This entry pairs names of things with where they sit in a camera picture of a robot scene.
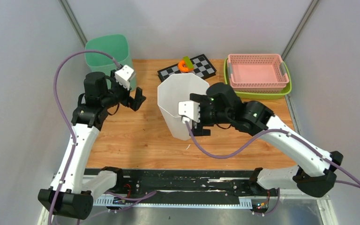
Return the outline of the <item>large white container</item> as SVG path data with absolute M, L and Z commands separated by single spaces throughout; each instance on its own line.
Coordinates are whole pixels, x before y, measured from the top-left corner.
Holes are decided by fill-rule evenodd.
M 188 128 L 178 114 L 178 103 L 189 101 L 191 93 L 205 95 L 209 86 L 208 82 L 192 73 L 173 74 L 158 86 L 157 105 L 174 138 L 190 139 Z

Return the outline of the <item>green plastic bin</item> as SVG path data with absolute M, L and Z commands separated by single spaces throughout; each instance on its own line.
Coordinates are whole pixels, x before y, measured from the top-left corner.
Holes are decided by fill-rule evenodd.
M 105 52 L 114 57 L 121 65 L 128 65 L 134 68 L 128 41 L 122 34 L 113 34 L 91 39 L 87 42 L 85 50 Z M 92 72 L 103 72 L 107 76 L 110 76 L 111 71 L 116 69 L 116 65 L 111 59 L 98 53 L 86 53 L 85 61 Z

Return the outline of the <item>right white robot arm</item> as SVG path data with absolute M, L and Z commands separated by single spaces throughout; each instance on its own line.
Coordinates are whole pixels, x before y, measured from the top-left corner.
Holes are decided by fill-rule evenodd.
M 335 171 L 343 160 L 340 152 L 327 152 L 311 144 L 263 103 L 242 101 L 230 85 L 218 82 L 205 94 L 189 94 L 189 100 L 178 106 L 192 139 L 209 136 L 214 125 L 227 124 L 249 134 L 252 141 L 262 139 L 273 145 L 296 163 L 282 169 L 254 169 L 248 180 L 252 194 L 259 196 L 271 189 L 298 189 L 312 197 L 323 197 L 334 187 Z

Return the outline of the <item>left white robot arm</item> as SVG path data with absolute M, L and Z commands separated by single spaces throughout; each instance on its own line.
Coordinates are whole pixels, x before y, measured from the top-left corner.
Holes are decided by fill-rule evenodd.
M 106 166 L 98 175 L 83 183 L 91 148 L 108 116 L 108 109 L 123 105 L 137 111 L 146 100 L 142 89 L 134 86 L 135 72 L 120 69 L 111 76 L 92 72 L 84 80 L 85 92 L 78 98 L 70 123 L 69 143 L 48 189 L 41 189 L 37 199 L 56 216 L 85 220 L 94 201 L 106 191 L 121 193 L 125 187 L 123 170 Z

